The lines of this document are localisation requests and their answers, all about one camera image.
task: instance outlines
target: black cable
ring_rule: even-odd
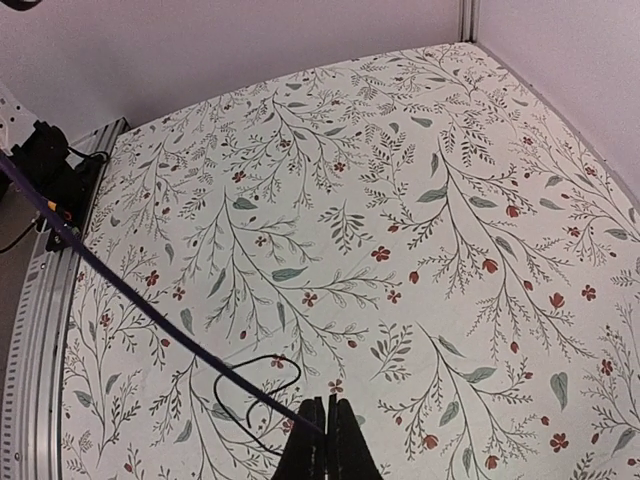
[[[68,146],[67,150],[69,150],[71,153],[79,156],[80,158],[84,159],[84,160],[96,160],[98,159],[98,157],[101,157],[100,161],[102,163],[107,163],[109,161],[109,154],[105,151],[98,151],[98,152],[93,152],[91,155],[87,155],[86,153],[82,153],[78,150],[76,150],[75,148]]]
[[[24,232],[18,235],[18,237],[13,242],[11,242],[9,245],[7,245],[4,248],[0,248],[0,255],[2,255],[3,253],[7,253],[9,250],[15,247],[18,243],[20,243],[20,240],[26,237],[27,234],[31,231],[31,229],[35,226],[36,226],[36,219],[34,218],[33,220],[31,220],[31,223],[29,224],[29,226],[24,229]]]
[[[232,370],[235,370],[236,368],[244,367],[246,365],[251,365],[252,363],[259,362],[260,360],[264,360],[266,358],[270,358],[272,360],[278,360],[278,361],[281,361],[281,362],[286,362],[289,365],[293,365],[296,368],[296,370],[298,371],[298,373],[296,375],[296,378],[294,378],[290,382],[287,382],[287,383],[284,383],[284,384],[280,385],[278,388],[276,388],[274,390],[266,392],[267,395],[271,396],[274,393],[278,393],[278,392],[281,392],[282,390],[284,390],[286,388],[289,388],[290,386],[292,386],[295,383],[297,383],[298,380],[300,380],[300,377],[302,377],[302,370],[300,369],[298,364],[296,362],[294,362],[293,360],[289,360],[288,358],[283,357],[281,355],[261,355],[261,356],[256,357],[256,358],[252,358],[251,360],[247,360],[246,362],[242,362],[242,363],[239,363],[237,365],[229,366],[229,368],[231,368]],[[229,411],[229,409],[224,405],[224,403],[222,403],[222,400],[220,400],[220,396],[218,395],[218,383],[220,382],[220,380],[222,378],[223,378],[222,375],[218,375],[218,377],[216,378],[215,382],[213,382],[213,395],[216,397],[216,401],[218,402],[218,405],[220,405],[222,410],[224,410],[224,413],[227,414],[227,417],[230,418],[236,425],[238,425],[244,431],[244,433],[246,433],[254,442],[256,442],[258,445],[260,445],[260,447],[262,447],[264,449],[264,451],[266,451],[267,453],[270,453],[272,455],[276,455],[278,457],[281,457],[282,453],[278,452],[277,450],[273,450],[273,449],[267,447],[264,443],[262,443],[262,440],[260,440],[253,433],[251,433],[251,431],[249,431],[247,428],[245,428],[245,426],[240,423],[240,421],[235,417],[235,415]],[[253,402],[251,404],[251,406],[249,407],[249,409],[247,410],[247,414],[245,415],[245,420],[247,421],[247,425],[249,425],[249,428],[251,428],[251,421],[249,419],[249,415],[251,414],[251,410],[253,410],[253,407],[255,407],[259,402],[260,402],[260,400],[256,400],[255,402]]]

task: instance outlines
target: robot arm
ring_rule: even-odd
[[[22,145],[33,133],[33,124],[38,120],[0,82],[0,150],[11,154],[14,145]]]

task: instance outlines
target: white wall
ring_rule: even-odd
[[[454,41],[458,0],[44,0],[0,6],[0,80],[70,138],[356,56]]]
[[[640,2],[480,5],[479,43],[532,83],[640,196]]]

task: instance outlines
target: purple cable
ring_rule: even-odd
[[[324,435],[324,432],[320,430],[316,425],[309,422],[307,419],[301,417],[297,413],[289,410],[280,402],[274,400],[269,395],[264,393],[258,387],[251,382],[243,378],[241,375],[234,372],[231,368],[227,367],[222,360],[215,355],[209,353],[202,348],[196,342],[191,340],[185,335],[178,327],[172,324],[169,320],[162,316],[149,302],[140,296],[133,288],[131,288],[124,280],[116,275],[109,267],[107,267],[102,260],[96,257],[87,247],[84,246],[82,241],[69,230],[57,214],[51,211],[45,200],[36,192],[29,180],[25,178],[22,173],[18,171],[15,165],[9,160],[5,153],[0,150],[0,169],[4,170],[7,176],[15,182],[20,188],[25,197],[40,211],[43,217],[47,219],[49,224],[56,229],[62,239],[71,246],[71,248],[80,257],[87,262],[91,268],[102,276],[107,282],[113,285],[116,290],[122,293],[131,303],[138,307],[142,312],[153,320],[162,330],[168,335],[178,341],[183,347],[192,352],[198,358],[204,360],[204,362],[210,367],[214,368],[221,375],[231,380],[238,387],[245,392],[253,395],[265,405],[273,408],[276,412],[287,417],[288,419],[303,425],[310,433]]]

